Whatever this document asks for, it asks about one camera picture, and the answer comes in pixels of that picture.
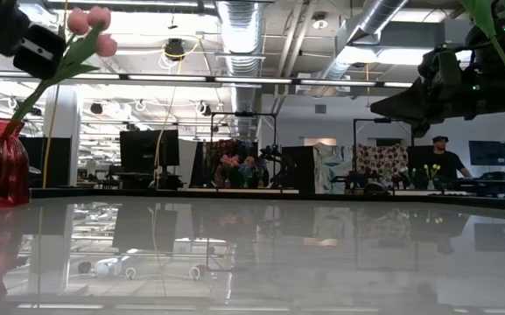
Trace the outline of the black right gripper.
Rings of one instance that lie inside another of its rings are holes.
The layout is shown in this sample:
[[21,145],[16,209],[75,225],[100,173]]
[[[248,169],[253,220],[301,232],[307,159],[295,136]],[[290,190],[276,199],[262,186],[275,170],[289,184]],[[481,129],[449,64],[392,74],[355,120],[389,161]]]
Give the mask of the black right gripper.
[[468,85],[456,53],[460,48],[437,45],[424,54],[417,67],[420,76],[405,91],[370,105],[370,111],[392,119],[413,119],[414,137],[423,137],[432,124],[447,118],[471,119]]

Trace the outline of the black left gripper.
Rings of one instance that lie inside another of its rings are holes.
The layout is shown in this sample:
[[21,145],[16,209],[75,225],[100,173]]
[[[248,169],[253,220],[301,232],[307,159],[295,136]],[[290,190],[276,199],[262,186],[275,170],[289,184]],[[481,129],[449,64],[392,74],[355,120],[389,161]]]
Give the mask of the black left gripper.
[[12,57],[14,67],[49,80],[57,73],[65,50],[63,37],[34,24],[17,0],[0,0],[0,54]]

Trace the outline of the red tulip green stem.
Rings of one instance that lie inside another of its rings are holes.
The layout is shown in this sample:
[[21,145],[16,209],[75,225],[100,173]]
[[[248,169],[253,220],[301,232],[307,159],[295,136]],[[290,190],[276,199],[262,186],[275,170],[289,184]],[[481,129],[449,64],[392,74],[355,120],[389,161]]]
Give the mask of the red tulip green stem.
[[478,26],[489,39],[494,49],[501,58],[502,64],[505,66],[505,52],[503,51],[498,39],[496,38],[496,30],[494,27],[494,19],[491,13],[489,0],[459,0],[462,6],[470,13],[474,24]]

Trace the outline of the yellow tulips in vase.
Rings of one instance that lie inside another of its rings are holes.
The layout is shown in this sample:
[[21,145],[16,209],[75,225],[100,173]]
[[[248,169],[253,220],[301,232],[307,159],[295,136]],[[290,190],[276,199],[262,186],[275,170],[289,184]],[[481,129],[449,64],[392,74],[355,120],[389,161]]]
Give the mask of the yellow tulips in vase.
[[427,189],[429,191],[432,191],[435,189],[435,184],[434,184],[434,179],[438,174],[438,171],[441,169],[441,166],[439,164],[433,164],[433,165],[424,165],[424,172],[427,176],[428,179],[428,184],[427,184]]

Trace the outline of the black divider panel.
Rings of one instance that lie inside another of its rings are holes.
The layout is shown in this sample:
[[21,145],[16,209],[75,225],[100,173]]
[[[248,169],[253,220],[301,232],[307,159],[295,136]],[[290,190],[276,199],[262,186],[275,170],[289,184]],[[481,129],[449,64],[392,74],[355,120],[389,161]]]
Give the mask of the black divider panel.
[[296,189],[300,194],[314,194],[313,147],[283,147],[282,154],[286,166],[283,187]]
[[[433,165],[431,161],[431,146],[411,146],[408,152],[408,176],[411,185],[416,190],[427,190],[428,179],[424,172],[424,165]],[[434,179],[435,189],[433,191],[444,190],[444,179],[437,174]]]

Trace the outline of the white teal patterned screen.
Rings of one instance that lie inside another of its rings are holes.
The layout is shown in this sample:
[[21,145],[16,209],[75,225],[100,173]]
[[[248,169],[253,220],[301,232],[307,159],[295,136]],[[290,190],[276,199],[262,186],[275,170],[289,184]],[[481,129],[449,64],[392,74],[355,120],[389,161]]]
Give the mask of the white teal patterned screen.
[[346,176],[352,170],[353,149],[350,146],[330,146],[317,143],[313,147],[314,187],[317,194],[343,194],[345,184],[333,182],[336,176]]

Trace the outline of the black partition panel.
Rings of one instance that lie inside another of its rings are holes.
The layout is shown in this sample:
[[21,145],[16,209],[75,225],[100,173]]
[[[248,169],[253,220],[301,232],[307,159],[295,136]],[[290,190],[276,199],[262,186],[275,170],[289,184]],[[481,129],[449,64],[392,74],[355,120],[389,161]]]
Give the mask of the black partition panel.
[[[20,137],[29,158],[29,187],[43,186],[44,161],[47,139],[45,137]],[[69,185],[71,162],[70,138],[53,137],[47,163],[46,188],[57,188]]]

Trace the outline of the black printer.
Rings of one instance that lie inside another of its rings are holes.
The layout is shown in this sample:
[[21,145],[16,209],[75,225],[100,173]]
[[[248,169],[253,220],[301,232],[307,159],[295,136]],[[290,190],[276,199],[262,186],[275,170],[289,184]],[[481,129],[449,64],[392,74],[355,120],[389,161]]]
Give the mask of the black printer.
[[478,178],[459,178],[453,187],[478,197],[505,197],[505,171],[487,172]]

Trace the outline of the black ceiling dome device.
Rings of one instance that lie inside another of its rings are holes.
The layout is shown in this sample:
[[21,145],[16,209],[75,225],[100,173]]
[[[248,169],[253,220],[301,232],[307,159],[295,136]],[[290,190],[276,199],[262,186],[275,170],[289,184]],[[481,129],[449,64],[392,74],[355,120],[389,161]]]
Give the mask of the black ceiling dome device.
[[164,54],[170,61],[181,61],[185,58],[183,40],[181,38],[169,38],[165,44]]

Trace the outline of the black monitor back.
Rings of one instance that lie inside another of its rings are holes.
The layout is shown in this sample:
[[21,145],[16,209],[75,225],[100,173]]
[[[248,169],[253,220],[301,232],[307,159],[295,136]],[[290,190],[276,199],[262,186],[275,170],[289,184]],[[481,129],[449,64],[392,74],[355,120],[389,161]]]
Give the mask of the black monitor back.
[[159,167],[179,165],[179,133],[176,129],[122,131],[121,166],[126,172],[151,173]]

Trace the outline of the pink flower bouquet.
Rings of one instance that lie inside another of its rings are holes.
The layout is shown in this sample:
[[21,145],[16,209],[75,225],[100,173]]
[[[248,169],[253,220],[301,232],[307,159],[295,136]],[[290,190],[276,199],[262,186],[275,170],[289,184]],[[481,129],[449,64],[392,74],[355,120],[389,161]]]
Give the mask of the pink flower bouquet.
[[240,172],[240,158],[238,155],[223,155],[221,158],[221,168],[225,179],[225,186],[230,188],[239,188],[242,183]]

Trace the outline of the dark floral screen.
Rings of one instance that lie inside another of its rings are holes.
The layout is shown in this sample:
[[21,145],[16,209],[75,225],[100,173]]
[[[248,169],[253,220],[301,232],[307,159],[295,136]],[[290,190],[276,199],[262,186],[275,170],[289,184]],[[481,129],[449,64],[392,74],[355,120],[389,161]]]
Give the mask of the dark floral screen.
[[[225,186],[225,179],[221,168],[221,158],[223,155],[234,156],[238,155],[242,164],[247,156],[252,156],[257,162],[257,143],[250,140],[220,140],[213,143],[207,143],[205,146],[207,170],[209,171],[209,184],[216,188],[230,188]],[[240,171],[242,175],[242,183],[239,188],[257,187],[258,167],[253,172]]]

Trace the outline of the silver spiral air duct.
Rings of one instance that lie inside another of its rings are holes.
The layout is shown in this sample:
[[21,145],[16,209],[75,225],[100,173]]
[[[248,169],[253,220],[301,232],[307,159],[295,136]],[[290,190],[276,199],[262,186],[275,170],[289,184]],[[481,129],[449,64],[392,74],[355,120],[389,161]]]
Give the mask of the silver spiral air duct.
[[331,61],[312,76],[314,81],[349,80],[351,67],[363,67],[377,61],[375,47],[382,30],[410,0],[365,0],[362,10],[345,19],[334,37]]

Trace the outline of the dark wall monitor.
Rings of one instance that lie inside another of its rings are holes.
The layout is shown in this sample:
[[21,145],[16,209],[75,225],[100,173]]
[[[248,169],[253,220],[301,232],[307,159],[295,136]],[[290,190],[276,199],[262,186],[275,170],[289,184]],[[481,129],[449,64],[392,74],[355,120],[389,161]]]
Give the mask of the dark wall monitor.
[[478,166],[505,166],[505,142],[470,141],[470,164]]

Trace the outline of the silver ribbed air duct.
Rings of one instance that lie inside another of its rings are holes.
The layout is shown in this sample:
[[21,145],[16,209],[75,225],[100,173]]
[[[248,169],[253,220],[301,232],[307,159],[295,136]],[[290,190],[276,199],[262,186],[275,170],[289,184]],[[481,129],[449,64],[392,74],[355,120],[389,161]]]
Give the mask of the silver ribbed air duct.
[[[260,74],[263,29],[263,3],[248,1],[220,1],[216,3],[221,20],[221,39],[229,76],[257,77]],[[231,106],[234,112],[253,112],[256,88],[231,87]],[[255,135],[254,122],[248,118],[234,118],[235,133],[240,138]]]

